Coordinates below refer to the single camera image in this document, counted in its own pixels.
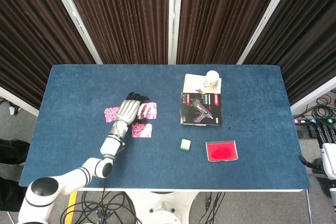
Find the blue tablecloth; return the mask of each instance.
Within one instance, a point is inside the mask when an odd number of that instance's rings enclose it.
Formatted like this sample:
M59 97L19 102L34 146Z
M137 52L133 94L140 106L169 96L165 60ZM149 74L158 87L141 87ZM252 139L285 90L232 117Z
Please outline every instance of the blue tablecloth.
M180 124L186 73L222 78L222 126ZM109 188L305 189L298 137L280 68L258 65L56 65L44 94L20 185L80 167L99 152L112 123L104 110L130 91L157 103L151 138L125 138ZM192 141L180 149L183 138ZM205 142L235 140L239 159L210 163ZM94 178L87 187L103 187Z

